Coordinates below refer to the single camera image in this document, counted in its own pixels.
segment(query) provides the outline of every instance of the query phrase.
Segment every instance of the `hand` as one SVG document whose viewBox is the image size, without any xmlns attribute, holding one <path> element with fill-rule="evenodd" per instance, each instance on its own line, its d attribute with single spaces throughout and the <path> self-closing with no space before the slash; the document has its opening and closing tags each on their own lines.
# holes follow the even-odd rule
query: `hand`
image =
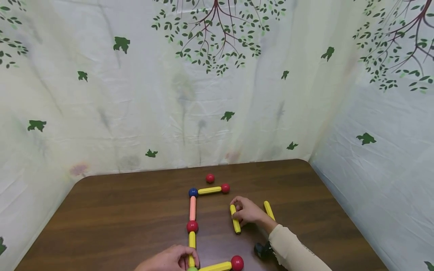
<svg viewBox="0 0 434 271">
<path fill-rule="evenodd" d="M 185 271 L 189 267 L 189 254 L 193 255 L 194 263 L 199 267 L 199 256 L 194 248 L 173 245 L 142 262 L 135 271 Z"/>
<path fill-rule="evenodd" d="M 258 205 L 254 204 L 250 199 L 236 196 L 231 202 L 235 205 L 236 212 L 232 215 L 233 219 L 240 222 L 240 226 L 244 226 L 249 222 L 256 223 L 263 227 L 268 234 L 278 225 L 271 217 L 269 217 Z"/>
</svg>

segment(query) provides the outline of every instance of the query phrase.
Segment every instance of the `blue ball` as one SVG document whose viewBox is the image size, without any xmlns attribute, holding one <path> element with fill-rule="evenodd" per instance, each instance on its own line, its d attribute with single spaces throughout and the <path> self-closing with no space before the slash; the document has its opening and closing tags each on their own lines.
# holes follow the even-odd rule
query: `blue ball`
<svg viewBox="0 0 434 271">
<path fill-rule="evenodd" d="M 193 187 L 188 191 L 188 195 L 190 197 L 193 197 L 193 196 L 197 197 L 199 195 L 199 193 L 197 192 L 197 189 Z"/>
</svg>

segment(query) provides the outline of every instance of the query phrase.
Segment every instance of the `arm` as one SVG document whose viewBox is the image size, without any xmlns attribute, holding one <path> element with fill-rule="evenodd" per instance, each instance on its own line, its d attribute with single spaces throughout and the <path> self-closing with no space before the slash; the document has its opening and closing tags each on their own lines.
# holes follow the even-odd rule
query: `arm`
<svg viewBox="0 0 434 271">
<path fill-rule="evenodd" d="M 277 261 L 286 269 L 291 271 L 332 271 L 320 258 L 305 247 L 295 234 L 274 221 L 251 200 L 237 196 L 231 204 L 236 205 L 237 212 L 233 214 L 233 218 L 238 219 L 241 226 L 252 222 L 267 232 Z"/>
</svg>

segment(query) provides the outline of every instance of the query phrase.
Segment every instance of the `long sleeve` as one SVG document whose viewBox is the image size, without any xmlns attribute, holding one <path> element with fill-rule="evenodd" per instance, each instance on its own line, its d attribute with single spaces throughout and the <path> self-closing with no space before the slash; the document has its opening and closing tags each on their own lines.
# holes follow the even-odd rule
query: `long sleeve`
<svg viewBox="0 0 434 271">
<path fill-rule="evenodd" d="M 332 271 L 306 248 L 295 234 L 282 225 L 274 228 L 268 240 L 279 264 L 290 271 Z"/>
</svg>

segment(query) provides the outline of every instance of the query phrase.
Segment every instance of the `red magnetic ball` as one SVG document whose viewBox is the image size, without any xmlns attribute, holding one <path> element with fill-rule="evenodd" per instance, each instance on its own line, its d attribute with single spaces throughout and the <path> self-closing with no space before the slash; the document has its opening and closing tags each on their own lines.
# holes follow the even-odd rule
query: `red magnetic ball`
<svg viewBox="0 0 434 271">
<path fill-rule="evenodd" d="M 207 180 L 207 183 L 213 183 L 215 178 L 213 174 L 208 174 L 207 177 L 205 178 Z"/>
<path fill-rule="evenodd" d="M 223 193 L 229 193 L 229 190 L 230 190 L 229 184 L 224 183 L 224 184 L 221 185 L 221 191 Z"/>
<path fill-rule="evenodd" d="M 238 255 L 233 256 L 232 259 L 230 260 L 230 263 L 232 264 L 233 271 L 241 271 L 244 268 L 243 258 L 241 258 Z"/>
<path fill-rule="evenodd" d="M 196 221 L 194 220 L 190 220 L 187 223 L 187 231 L 190 232 L 197 232 L 197 230 L 199 229 L 199 225 L 197 224 Z"/>
</svg>

